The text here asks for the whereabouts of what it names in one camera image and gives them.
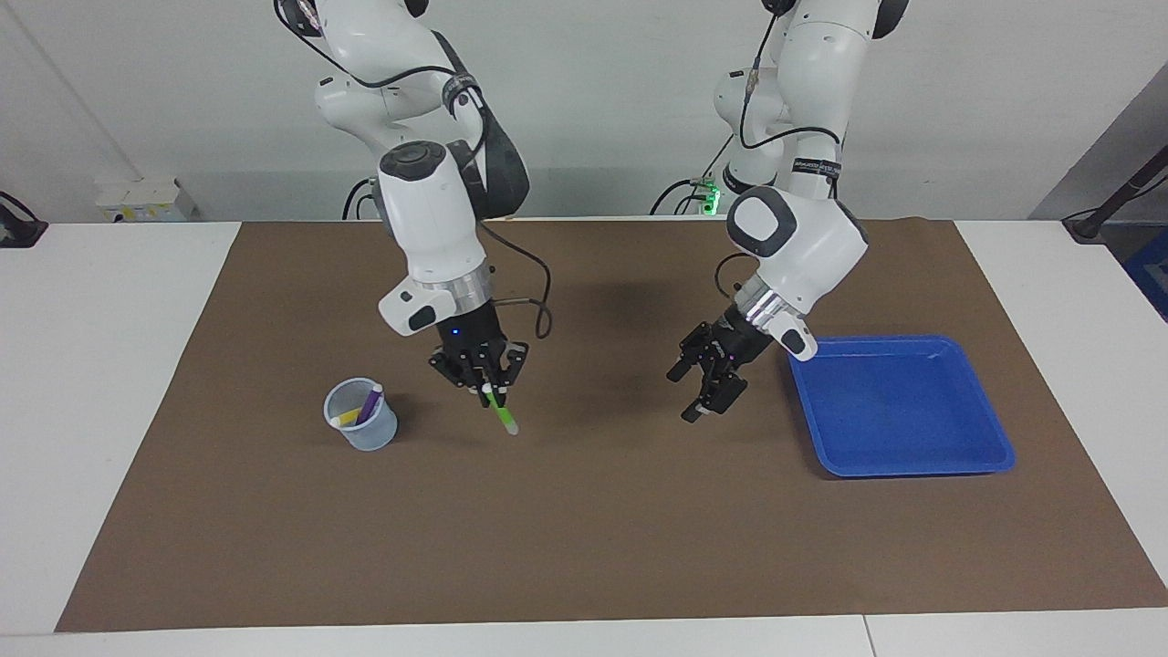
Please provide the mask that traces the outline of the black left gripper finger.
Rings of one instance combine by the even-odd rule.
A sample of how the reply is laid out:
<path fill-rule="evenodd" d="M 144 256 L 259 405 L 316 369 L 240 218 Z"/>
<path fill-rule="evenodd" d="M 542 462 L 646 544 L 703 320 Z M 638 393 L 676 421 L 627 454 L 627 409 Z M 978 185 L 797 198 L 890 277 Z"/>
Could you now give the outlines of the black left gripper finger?
<path fill-rule="evenodd" d="M 697 397 L 684 408 L 684 422 L 694 423 L 709 414 L 725 414 L 746 388 L 748 381 L 735 369 L 705 369 Z"/>
<path fill-rule="evenodd" d="M 700 367 L 704 374 L 704 383 L 712 382 L 717 366 L 717 346 L 712 324 L 700 323 L 696 328 L 679 344 L 677 361 L 666 373 L 670 382 L 680 382 L 693 367 Z"/>

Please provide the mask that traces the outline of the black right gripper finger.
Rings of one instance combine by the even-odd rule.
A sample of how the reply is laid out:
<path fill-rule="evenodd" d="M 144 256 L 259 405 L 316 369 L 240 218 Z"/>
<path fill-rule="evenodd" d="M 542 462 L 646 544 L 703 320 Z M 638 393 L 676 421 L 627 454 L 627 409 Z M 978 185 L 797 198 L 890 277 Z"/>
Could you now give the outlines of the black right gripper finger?
<path fill-rule="evenodd" d="M 474 392 L 484 396 L 491 387 L 491 379 L 485 374 L 488 369 L 484 352 L 459 352 L 450 355 L 446 352 L 434 352 L 430 365 L 459 390 Z"/>
<path fill-rule="evenodd" d="M 528 361 L 529 344 L 512 343 L 505 344 L 496 362 L 491 366 L 491 383 L 494 399 L 507 400 L 507 394 L 517 383 L 517 378 Z"/>

